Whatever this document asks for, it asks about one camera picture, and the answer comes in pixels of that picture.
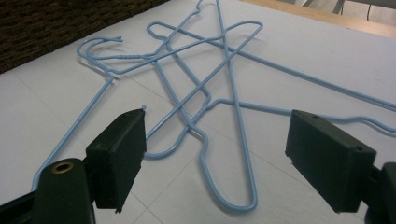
blue wire hanger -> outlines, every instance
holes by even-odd
[[[254,181],[253,169],[252,169],[251,161],[250,161],[250,157],[249,157],[248,140],[246,137],[245,125],[244,125],[244,121],[242,118],[241,109],[242,108],[252,109],[252,110],[257,110],[257,111],[266,112],[266,113],[274,113],[274,114],[283,115],[283,116],[291,115],[291,110],[289,110],[289,109],[275,108],[275,107],[271,107],[271,106],[267,106],[267,105],[255,105],[252,103],[246,103],[246,102],[239,101],[238,92],[237,92],[237,88],[236,88],[236,84],[235,84],[234,73],[233,73],[233,64],[232,64],[232,58],[234,58],[236,55],[245,57],[245,58],[250,59],[256,63],[260,63],[262,65],[266,65],[266,66],[275,68],[276,70],[285,72],[292,76],[299,77],[304,80],[313,82],[313,83],[318,84],[324,88],[328,88],[328,89],[331,89],[334,91],[339,91],[341,93],[344,93],[351,97],[366,101],[373,105],[381,106],[381,107],[384,107],[391,111],[396,111],[396,104],[394,104],[394,103],[386,102],[381,99],[374,98],[373,96],[366,95],[364,93],[360,93],[357,91],[347,89],[345,87],[341,87],[341,86],[332,84],[330,82],[321,80],[316,77],[309,76],[307,74],[301,73],[299,71],[293,70],[291,68],[282,66],[277,63],[269,62],[265,59],[259,58],[255,55],[251,55],[251,54],[248,54],[248,53],[242,51],[242,48],[262,29],[263,25],[261,22],[258,22],[258,21],[241,21],[241,22],[238,22],[232,26],[224,27],[223,19],[221,16],[221,10],[220,10],[220,6],[219,6],[219,0],[216,0],[216,8],[217,8],[218,17],[219,17],[220,35],[213,36],[213,37],[203,37],[203,36],[199,36],[199,35],[190,33],[188,31],[182,29],[188,21],[193,20],[194,16],[198,15],[201,12],[202,2],[203,2],[203,0],[198,1],[198,3],[196,4],[195,10],[186,19],[184,19],[181,22],[181,24],[177,27],[169,25],[169,24],[165,24],[160,21],[155,21],[148,25],[148,27],[147,27],[148,33],[153,38],[162,41],[161,45],[152,53],[142,54],[142,55],[112,55],[112,56],[92,55],[92,50],[101,44],[104,44],[106,42],[122,42],[122,39],[120,36],[117,36],[117,37],[102,37],[102,36],[94,37],[94,38],[90,38],[90,39],[84,41],[83,43],[81,43],[78,46],[78,50],[77,50],[78,56],[86,59],[93,66],[100,68],[106,74],[106,83],[99,90],[99,92],[96,93],[96,95],[93,97],[93,99],[87,105],[87,107],[83,110],[83,112],[80,114],[78,119],[75,121],[75,123],[69,129],[69,131],[66,133],[64,138],[59,142],[59,144],[56,146],[56,148],[53,149],[53,151],[50,153],[50,155],[47,157],[47,159],[41,165],[41,167],[35,174],[32,190],[36,189],[36,186],[38,183],[38,178],[40,176],[41,171],[47,165],[49,165],[55,159],[55,157],[60,153],[64,144],[68,141],[68,139],[71,137],[73,132],[77,129],[77,127],[82,122],[82,120],[87,116],[87,114],[92,109],[92,107],[98,102],[98,100],[104,94],[106,89],[113,82],[115,77],[123,76],[126,73],[134,71],[135,69],[145,66],[145,65],[148,65],[148,64],[153,64],[155,69],[160,74],[161,80],[164,83],[166,89],[168,90],[172,100],[174,101],[175,107],[162,120],[160,120],[160,122],[158,122],[152,128],[152,130],[150,130],[147,133],[147,135],[146,135],[147,140],[149,140],[151,136],[153,136],[158,130],[160,130],[161,127],[170,118],[172,118],[176,113],[180,113],[180,115],[184,119],[185,127],[182,130],[182,132],[180,133],[176,142],[171,147],[169,147],[168,149],[166,149],[165,151],[163,151],[161,153],[154,154],[154,153],[147,152],[145,155],[145,158],[150,159],[150,160],[158,160],[158,159],[165,158],[165,157],[171,155],[173,152],[175,152],[178,149],[178,147],[180,146],[181,142],[183,141],[183,139],[187,135],[187,133],[194,132],[194,133],[198,134],[200,140],[203,143],[202,149],[201,149],[201,152],[199,155],[199,160],[201,163],[201,167],[204,171],[205,181],[206,181],[207,185],[209,186],[211,192],[213,193],[213,196],[215,197],[215,199],[221,205],[223,205],[225,208],[229,209],[232,212],[236,212],[236,213],[246,213],[246,212],[252,211],[256,208],[256,206],[258,204],[257,190],[256,190],[255,181]],[[243,41],[243,43],[240,44],[236,49],[229,47],[227,44],[227,34],[232,29],[235,29],[239,26],[243,26],[243,25],[247,25],[247,24],[250,24],[250,26],[254,25],[256,28]],[[170,29],[172,31],[172,33],[169,36],[157,35],[157,34],[155,34],[155,32],[152,31],[152,27],[156,26],[156,25]],[[189,37],[196,39],[196,41],[193,43],[190,43],[186,46],[180,47],[178,49],[174,49],[171,45],[171,40],[173,39],[173,37],[176,34],[187,35]],[[202,81],[200,81],[178,54],[186,49],[198,48],[201,44],[204,44],[204,43],[210,44],[216,48],[223,49],[224,50],[224,60],[210,74],[208,74],[206,78],[204,78]],[[182,68],[182,70],[185,72],[186,76],[195,84],[195,88],[183,99],[177,98],[174,88],[172,87],[169,80],[167,79],[166,74],[163,71],[163,68],[160,64],[160,60],[167,58],[167,57],[173,57],[175,59],[177,65]],[[118,70],[118,69],[115,69],[113,67],[110,67],[110,66],[102,63],[102,61],[108,61],[108,60],[130,60],[133,65],[128,68]],[[219,70],[225,66],[227,67],[228,78],[230,80],[230,85],[231,85],[232,91],[233,91],[233,98],[232,99],[216,99],[212,102],[211,94],[210,94],[209,90],[205,87],[205,84],[207,82],[209,82],[219,72]],[[203,102],[201,109],[190,119],[190,117],[188,116],[188,114],[183,106],[199,91],[205,95],[205,101]],[[205,157],[206,157],[206,152],[207,152],[208,146],[209,146],[209,140],[208,140],[206,133],[203,130],[201,130],[196,125],[196,123],[205,115],[205,113],[207,111],[213,109],[218,104],[232,105],[234,108],[234,113],[236,115],[236,122],[238,125],[239,137],[242,142],[242,150],[244,153],[245,165],[247,168],[247,182],[248,182],[250,200],[249,200],[249,203],[246,205],[232,204],[232,203],[228,202],[227,200],[225,200],[224,197],[222,197],[222,195],[216,188],[216,184],[213,181],[213,178],[212,178],[210,171],[206,164]],[[352,122],[369,123],[384,133],[390,133],[391,136],[393,136],[393,137],[396,136],[395,128],[389,127],[389,126],[387,126],[375,119],[369,118],[369,117],[353,116],[353,117],[342,118],[342,117],[334,117],[334,116],[329,116],[329,115],[321,115],[321,116],[325,119],[328,119],[332,122],[337,122],[337,123],[352,123]]]

white table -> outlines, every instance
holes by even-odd
[[[205,2],[202,14],[188,24],[200,35],[219,34],[216,11]],[[173,0],[141,15],[122,21],[92,36],[122,35],[122,45],[112,52],[147,53],[160,44],[145,31],[151,21],[179,24],[195,6],[192,0]],[[396,102],[396,39],[370,35],[344,27],[312,21],[239,1],[223,1],[226,25],[243,20],[262,21],[264,29],[244,51],[355,91]],[[252,32],[252,26],[230,32],[231,46],[237,46]],[[159,33],[168,34],[164,29]],[[78,58],[82,40],[22,65],[0,76],[0,203],[29,192],[31,180],[78,114],[105,79]],[[178,37],[175,46],[192,40]],[[223,58],[211,46],[183,52],[191,69],[203,79]],[[194,85],[172,59],[161,61],[180,98]],[[242,101],[318,114],[372,116],[396,126],[394,112],[369,105],[343,94],[323,89],[263,65],[237,57],[233,60]],[[231,98],[224,71],[207,85],[213,98]],[[200,93],[186,106],[194,114],[205,97]],[[75,137],[59,157],[85,157],[85,147],[117,115],[146,105],[147,131],[172,109],[172,103],[158,74],[147,66],[116,80]],[[253,162],[259,205],[249,214],[221,210],[210,196],[199,167],[201,142],[188,136],[181,148],[161,161],[144,161],[123,212],[96,210],[98,223],[362,223],[365,207],[358,214],[335,214],[284,154],[290,119],[243,110],[247,140]],[[221,105],[208,112],[199,126],[210,137],[208,163],[223,193],[233,203],[244,204],[248,193],[244,164],[233,110]],[[148,151],[161,151],[173,144],[183,127],[175,117],[153,139]],[[377,150],[375,165],[396,161],[396,139],[373,128],[355,123],[340,128]]]

